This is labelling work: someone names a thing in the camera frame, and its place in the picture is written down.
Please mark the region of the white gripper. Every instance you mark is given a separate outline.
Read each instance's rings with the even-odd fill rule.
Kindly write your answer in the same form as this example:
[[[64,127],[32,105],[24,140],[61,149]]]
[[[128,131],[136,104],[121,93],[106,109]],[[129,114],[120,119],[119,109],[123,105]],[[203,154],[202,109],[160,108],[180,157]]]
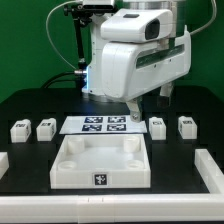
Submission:
[[[180,49],[164,59],[147,59],[157,53],[159,43],[145,44],[107,43],[102,53],[102,90],[115,101],[129,101],[132,121],[140,120],[140,108],[136,98],[160,86],[157,104],[170,106],[174,84],[171,81],[186,75],[191,65],[191,37],[189,33],[175,39]]]

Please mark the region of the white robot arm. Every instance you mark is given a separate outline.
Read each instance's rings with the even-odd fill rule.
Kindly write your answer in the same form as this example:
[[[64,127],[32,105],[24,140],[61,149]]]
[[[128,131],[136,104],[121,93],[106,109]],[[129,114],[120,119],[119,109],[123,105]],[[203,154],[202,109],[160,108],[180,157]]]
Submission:
[[[142,120],[141,97],[158,88],[170,100],[173,81],[191,65],[186,0],[83,0],[92,14],[92,61],[86,91],[124,102],[134,122]]]

